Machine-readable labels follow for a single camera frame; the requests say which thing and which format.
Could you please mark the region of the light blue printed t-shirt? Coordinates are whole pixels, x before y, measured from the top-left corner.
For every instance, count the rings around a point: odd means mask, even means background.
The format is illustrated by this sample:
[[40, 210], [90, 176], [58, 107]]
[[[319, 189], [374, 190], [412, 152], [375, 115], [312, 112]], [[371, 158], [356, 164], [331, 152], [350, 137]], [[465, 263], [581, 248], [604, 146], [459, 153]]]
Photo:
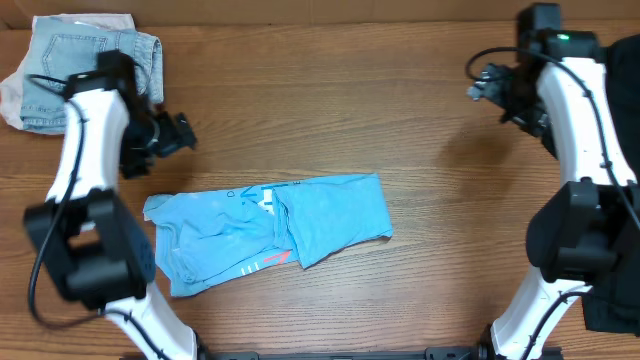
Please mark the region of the light blue printed t-shirt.
[[275, 265], [309, 268], [346, 247], [393, 234], [375, 174], [154, 195], [143, 214], [156, 227], [156, 263], [174, 297]]

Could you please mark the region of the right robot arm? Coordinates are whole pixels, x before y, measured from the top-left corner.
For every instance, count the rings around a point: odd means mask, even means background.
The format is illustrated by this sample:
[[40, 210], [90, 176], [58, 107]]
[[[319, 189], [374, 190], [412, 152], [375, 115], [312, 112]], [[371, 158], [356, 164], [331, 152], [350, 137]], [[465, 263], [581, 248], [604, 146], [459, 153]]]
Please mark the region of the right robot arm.
[[639, 331], [639, 40], [522, 30], [517, 66], [490, 64], [469, 95], [542, 140], [561, 186], [526, 234], [527, 276], [487, 329], [479, 359], [542, 359], [575, 302], [587, 329]]

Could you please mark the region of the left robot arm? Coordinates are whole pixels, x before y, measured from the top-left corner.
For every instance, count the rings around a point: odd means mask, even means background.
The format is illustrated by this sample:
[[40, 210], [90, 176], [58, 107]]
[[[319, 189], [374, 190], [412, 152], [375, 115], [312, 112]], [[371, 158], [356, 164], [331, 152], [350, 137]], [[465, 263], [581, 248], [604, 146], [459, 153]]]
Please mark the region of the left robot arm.
[[27, 290], [32, 318], [66, 329], [106, 318], [148, 359], [203, 359], [199, 336], [156, 282], [154, 251], [118, 195], [119, 178], [149, 172], [150, 161], [196, 144], [183, 114], [156, 112], [123, 70], [62, 81], [67, 128], [44, 203], [24, 212], [37, 251]]

